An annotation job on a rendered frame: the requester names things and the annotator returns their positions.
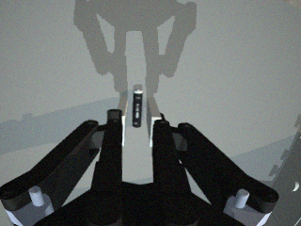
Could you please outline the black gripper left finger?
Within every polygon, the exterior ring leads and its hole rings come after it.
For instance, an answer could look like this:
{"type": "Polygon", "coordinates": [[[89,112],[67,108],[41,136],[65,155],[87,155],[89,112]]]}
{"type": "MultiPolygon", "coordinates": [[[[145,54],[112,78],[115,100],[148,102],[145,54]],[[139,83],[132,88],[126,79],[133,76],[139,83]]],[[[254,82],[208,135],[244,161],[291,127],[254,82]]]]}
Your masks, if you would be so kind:
{"type": "Polygon", "coordinates": [[[14,226],[33,226],[59,209],[96,155],[87,194],[87,226],[122,226],[122,146],[128,96],[107,110],[106,124],[87,120],[56,145],[30,171],[0,187],[0,200],[14,226]],[[89,142],[89,143],[88,143],[89,142]]]}

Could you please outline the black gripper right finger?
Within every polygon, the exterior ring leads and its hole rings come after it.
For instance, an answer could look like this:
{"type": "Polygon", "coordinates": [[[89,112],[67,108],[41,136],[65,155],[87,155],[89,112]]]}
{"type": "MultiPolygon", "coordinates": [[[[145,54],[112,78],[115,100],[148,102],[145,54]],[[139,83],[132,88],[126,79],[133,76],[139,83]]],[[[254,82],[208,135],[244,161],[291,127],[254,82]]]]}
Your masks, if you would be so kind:
{"type": "Polygon", "coordinates": [[[148,97],[147,126],[162,226],[198,224],[198,202],[185,169],[211,205],[245,226],[264,225],[279,198],[273,188],[248,176],[192,124],[170,126],[153,97],[148,97]]]}

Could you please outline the small beige chest of grey drawers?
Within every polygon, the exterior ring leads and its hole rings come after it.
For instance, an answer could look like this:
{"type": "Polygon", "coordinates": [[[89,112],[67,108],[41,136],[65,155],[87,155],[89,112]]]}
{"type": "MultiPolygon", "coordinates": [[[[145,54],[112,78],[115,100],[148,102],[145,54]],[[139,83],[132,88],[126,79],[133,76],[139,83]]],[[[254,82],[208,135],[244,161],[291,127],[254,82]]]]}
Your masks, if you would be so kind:
{"type": "MultiPolygon", "coordinates": [[[[286,166],[287,166],[287,164],[288,164],[288,162],[289,162],[289,160],[290,160],[290,158],[291,158],[291,156],[292,156],[292,154],[293,154],[293,151],[294,151],[294,149],[295,149],[295,147],[296,147],[296,145],[297,145],[297,143],[298,143],[299,138],[301,138],[301,133],[299,133],[299,135],[298,135],[298,137],[297,137],[297,139],[296,139],[296,142],[294,143],[293,148],[292,148],[292,150],[291,150],[291,152],[290,152],[290,154],[289,154],[289,156],[288,156],[288,158],[287,158],[287,160],[286,160],[286,162],[285,162],[285,164],[284,164],[282,170],[280,171],[278,177],[276,178],[276,180],[275,180],[275,182],[273,183],[273,185],[271,186],[271,188],[274,188],[274,186],[276,185],[276,183],[277,183],[277,181],[278,181],[280,175],[282,174],[282,172],[283,172],[284,169],[286,168],[286,166]]],[[[276,223],[277,223],[278,226],[284,226],[284,225],[282,224],[282,222],[279,220],[279,218],[277,217],[277,215],[275,214],[274,211],[272,211],[271,215],[272,215],[272,217],[274,218],[274,220],[276,221],[276,223]]],[[[300,222],[297,226],[301,226],[301,222],[300,222]]]]}

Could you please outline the grey drawer front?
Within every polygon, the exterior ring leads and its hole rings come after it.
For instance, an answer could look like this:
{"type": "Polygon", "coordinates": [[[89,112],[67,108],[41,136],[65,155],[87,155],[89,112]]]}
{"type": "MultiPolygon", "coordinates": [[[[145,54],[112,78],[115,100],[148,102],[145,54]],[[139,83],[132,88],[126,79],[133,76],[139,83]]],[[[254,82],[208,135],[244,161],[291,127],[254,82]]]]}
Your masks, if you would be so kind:
{"type": "Polygon", "coordinates": [[[269,218],[266,220],[263,226],[278,226],[272,215],[270,214],[269,218]]]}
{"type": "Polygon", "coordinates": [[[301,221],[301,138],[273,189],[279,196],[273,211],[284,226],[297,226],[301,221]]]}

